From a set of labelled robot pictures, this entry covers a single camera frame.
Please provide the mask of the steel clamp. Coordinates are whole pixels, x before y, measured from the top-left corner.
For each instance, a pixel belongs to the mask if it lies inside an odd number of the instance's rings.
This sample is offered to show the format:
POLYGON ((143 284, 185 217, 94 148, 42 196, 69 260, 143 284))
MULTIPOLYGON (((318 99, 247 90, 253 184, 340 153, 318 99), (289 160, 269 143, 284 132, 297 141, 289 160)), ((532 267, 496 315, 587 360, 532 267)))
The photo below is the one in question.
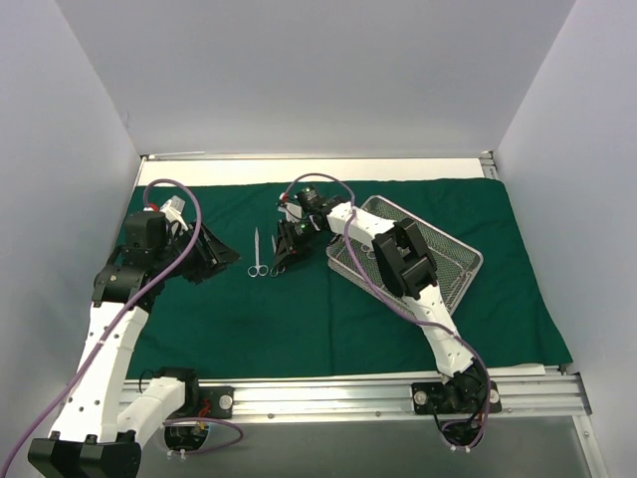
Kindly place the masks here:
POLYGON ((360 246, 360 250, 361 252, 364 254, 364 256, 369 259, 369 260, 374 260, 375 259, 375 253, 374 250, 371 246, 367 246, 367 245, 361 245, 360 246))

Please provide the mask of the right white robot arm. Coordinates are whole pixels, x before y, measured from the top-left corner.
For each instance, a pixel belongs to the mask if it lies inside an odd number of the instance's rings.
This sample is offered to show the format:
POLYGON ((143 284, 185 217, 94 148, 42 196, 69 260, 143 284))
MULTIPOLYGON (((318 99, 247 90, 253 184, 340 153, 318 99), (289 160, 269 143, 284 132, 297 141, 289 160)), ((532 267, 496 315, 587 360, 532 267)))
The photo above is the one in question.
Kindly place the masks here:
POLYGON ((461 337, 445 305, 434 254, 417 222, 382 218, 339 197, 303 199, 298 213, 277 224, 274 265, 300 261, 321 232, 340 237, 372 294, 422 330, 448 407, 465 410, 478 393, 491 392, 484 361, 461 337))

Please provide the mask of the steel forceps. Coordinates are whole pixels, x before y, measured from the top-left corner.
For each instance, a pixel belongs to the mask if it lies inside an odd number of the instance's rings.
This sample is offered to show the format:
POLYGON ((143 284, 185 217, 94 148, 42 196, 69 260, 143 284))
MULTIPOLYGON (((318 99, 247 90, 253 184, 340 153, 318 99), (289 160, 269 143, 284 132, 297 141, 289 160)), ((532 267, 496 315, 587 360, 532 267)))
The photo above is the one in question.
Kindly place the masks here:
POLYGON ((261 261, 260 252, 260 232, 259 228, 256 227, 254 232, 254 263, 247 269, 250 278, 265 277, 269 273, 269 267, 261 261))

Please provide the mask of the steel surgical scissors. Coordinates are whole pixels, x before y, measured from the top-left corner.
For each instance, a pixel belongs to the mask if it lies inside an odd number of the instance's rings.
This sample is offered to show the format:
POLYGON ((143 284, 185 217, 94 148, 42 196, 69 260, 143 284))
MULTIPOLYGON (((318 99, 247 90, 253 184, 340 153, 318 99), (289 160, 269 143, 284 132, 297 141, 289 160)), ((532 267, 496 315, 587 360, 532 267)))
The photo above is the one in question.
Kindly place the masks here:
POLYGON ((273 249, 273 265, 270 269, 270 276, 275 278, 286 272, 286 266, 277 262, 278 244, 274 235, 271 236, 271 245, 273 249))

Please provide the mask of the green surgical drape cloth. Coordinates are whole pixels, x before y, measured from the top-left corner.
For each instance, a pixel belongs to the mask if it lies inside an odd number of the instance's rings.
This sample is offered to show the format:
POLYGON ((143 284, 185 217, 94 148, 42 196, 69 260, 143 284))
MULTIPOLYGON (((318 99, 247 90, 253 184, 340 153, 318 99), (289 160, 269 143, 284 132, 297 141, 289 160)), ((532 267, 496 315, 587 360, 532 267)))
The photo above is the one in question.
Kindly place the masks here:
MULTIPOLYGON (((240 260, 193 285, 170 280, 156 299, 129 378, 184 366, 203 378, 274 378, 426 371, 435 360, 421 330, 327 264, 328 237, 280 277, 250 278, 254 232, 272 258, 281 183, 199 186, 185 212, 240 260)), ((322 183, 327 196, 381 195, 482 253, 454 312, 461 336, 490 367, 562 365, 572 357, 542 299, 505 187, 496 180, 322 183)))

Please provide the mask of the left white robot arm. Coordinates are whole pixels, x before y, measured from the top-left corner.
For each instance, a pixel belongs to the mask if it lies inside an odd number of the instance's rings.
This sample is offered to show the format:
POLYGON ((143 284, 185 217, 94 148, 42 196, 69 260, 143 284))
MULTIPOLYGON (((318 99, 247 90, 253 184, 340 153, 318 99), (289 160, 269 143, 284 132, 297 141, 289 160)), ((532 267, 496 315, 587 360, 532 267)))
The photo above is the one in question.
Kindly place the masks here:
POLYGON ((195 419, 202 405, 191 368, 160 368, 125 410, 118 408, 135 344, 167 280, 192 284, 240 258, 203 224, 151 208, 123 222, 123 242, 96 275, 90 325, 76 377, 45 438, 32 440, 29 463, 44 477, 134 477, 141 452, 165 425, 195 419))

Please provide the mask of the wire mesh instrument tray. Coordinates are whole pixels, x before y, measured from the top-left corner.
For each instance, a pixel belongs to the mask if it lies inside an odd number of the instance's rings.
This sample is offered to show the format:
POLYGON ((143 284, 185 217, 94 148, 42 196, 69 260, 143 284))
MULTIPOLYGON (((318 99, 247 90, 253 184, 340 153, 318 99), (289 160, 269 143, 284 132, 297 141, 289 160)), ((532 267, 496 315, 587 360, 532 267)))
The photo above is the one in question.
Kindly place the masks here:
MULTIPOLYGON (((436 274, 444 304, 449 313, 454 313, 482 267, 482 253, 383 196, 368 197, 363 202, 362 209, 393 222, 410 218, 417 223, 437 264, 436 274)), ((327 264, 337 274, 366 293, 373 293, 355 268, 342 238, 326 248, 326 255, 327 264)))

